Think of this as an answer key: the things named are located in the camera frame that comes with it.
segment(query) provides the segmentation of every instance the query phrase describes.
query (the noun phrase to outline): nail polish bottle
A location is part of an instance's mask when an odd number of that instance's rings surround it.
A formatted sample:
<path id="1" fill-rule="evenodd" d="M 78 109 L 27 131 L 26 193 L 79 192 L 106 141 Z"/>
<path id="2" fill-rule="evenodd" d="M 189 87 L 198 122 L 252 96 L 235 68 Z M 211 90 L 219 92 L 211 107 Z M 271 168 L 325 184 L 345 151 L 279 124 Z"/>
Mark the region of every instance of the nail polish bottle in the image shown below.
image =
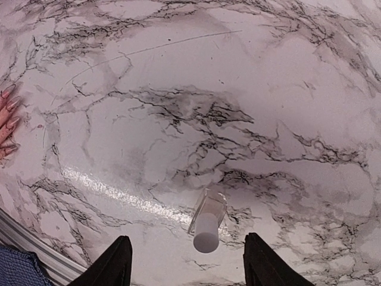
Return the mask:
<path id="1" fill-rule="evenodd" d="M 188 233 L 193 246 L 201 253 L 211 253 L 219 244 L 218 228 L 226 213 L 226 198 L 217 187 L 203 190 L 196 206 Z"/>

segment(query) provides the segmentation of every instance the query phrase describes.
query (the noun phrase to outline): white marble surface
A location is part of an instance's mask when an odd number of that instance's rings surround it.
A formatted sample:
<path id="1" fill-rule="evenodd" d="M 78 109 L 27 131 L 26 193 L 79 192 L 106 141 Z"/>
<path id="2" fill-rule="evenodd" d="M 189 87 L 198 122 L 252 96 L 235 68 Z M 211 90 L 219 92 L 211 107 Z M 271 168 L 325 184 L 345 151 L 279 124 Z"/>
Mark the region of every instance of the white marble surface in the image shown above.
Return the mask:
<path id="1" fill-rule="evenodd" d="M 378 0 L 0 3 L 25 98 L 0 207 L 88 265 L 119 235 L 134 285 L 244 285 L 257 232 L 316 285 L 381 285 Z M 221 244 L 186 230 L 206 186 Z"/>

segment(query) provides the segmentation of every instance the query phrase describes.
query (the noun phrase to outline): blue fabric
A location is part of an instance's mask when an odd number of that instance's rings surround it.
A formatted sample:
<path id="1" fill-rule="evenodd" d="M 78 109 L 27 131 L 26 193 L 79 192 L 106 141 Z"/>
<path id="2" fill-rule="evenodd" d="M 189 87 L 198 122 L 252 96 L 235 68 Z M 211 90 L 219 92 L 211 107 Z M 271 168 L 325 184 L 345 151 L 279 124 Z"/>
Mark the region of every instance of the blue fabric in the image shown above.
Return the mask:
<path id="1" fill-rule="evenodd" d="M 0 245 L 0 286 L 53 286 L 42 273 L 37 255 Z"/>

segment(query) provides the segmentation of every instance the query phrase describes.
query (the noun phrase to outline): acrylic nail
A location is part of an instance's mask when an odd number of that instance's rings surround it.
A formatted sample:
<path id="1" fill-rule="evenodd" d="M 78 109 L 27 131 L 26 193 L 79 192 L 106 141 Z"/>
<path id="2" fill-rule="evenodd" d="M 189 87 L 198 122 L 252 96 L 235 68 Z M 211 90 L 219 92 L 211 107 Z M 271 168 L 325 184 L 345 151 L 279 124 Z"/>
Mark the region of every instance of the acrylic nail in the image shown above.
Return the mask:
<path id="1" fill-rule="evenodd" d="M 7 122 L 7 129 L 12 129 L 16 126 L 17 122 L 20 121 L 20 118 L 18 116 L 12 117 Z"/>
<path id="2" fill-rule="evenodd" d="M 18 107 L 18 105 L 20 104 L 20 101 L 21 101 L 21 97 L 15 97 L 15 98 L 13 98 L 10 102 L 8 102 L 8 104 L 7 104 L 7 110 L 9 112 L 12 112 L 13 109 Z"/>
<path id="3" fill-rule="evenodd" d="M 9 155 L 9 154 L 11 154 L 12 152 L 16 151 L 17 149 L 18 149 L 17 146 L 12 146 L 12 147 L 7 147 L 7 148 L 5 148 L 4 151 L 5 151 L 5 154 L 6 154 L 6 155 Z"/>
<path id="4" fill-rule="evenodd" d="M 2 92 L 1 92 L 1 97 L 3 97 L 4 99 L 7 99 L 8 96 L 12 93 L 12 91 L 15 89 L 16 85 L 13 84 L 13 85 L 10 85 L 9 87 L 7 87 L 6 89 L 4 89 Z"/>

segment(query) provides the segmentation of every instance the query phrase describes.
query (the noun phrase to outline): fingers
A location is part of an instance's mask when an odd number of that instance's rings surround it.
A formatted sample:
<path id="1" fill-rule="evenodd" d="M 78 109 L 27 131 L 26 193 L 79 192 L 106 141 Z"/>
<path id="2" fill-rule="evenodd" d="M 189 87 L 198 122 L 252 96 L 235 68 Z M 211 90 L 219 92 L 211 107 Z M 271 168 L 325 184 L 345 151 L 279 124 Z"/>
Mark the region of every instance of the fingers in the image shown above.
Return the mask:
<path id="1" fill-rule="evenodd" d="M 3 126 L 5 122 L 7 122 L 7 120 L 11 117 L 12 113 L 20 105 L 20 102 L 21 97 L 15 97 L 11 101 L 9 101 L 2 110 L 0 110 L 0 127 Z"/>
<path id="2" fill-rule="evenodd" d="M 0 144 L 3 143 L 8 136 L 14 131 L 17 126 L 17 123 L 20 121 L 18 116 L 12 117 L 8 122 L 0 129 Z"/>
<path id="3" fill-rule="evenodd" d="M 8 156 L 9 154 L 11 154 L 12 152 L 14 152 L 16 150 L 17 150 L 16 146 L 6 147 L 3 149 L 0 149 L 0 160 L 3 159 L 5 156 Z"/>
<path id="4" fill-rule="evenodd" d="M 14 146 L 15 142 L 10 137 L 8 137 L 3 143 L 0 144 L 0 149 L 3 149 L 5 147 L 11 147 Z"/>
<path id="5" fill-rule="evenodd" d="M 7 103 L 7 99 L 12 93 L 12 91 L 15 89 L 16 85 L 10 85 L 6 89 L 0 92 L 0 110 L 4 108 L 4 106 Z"/>

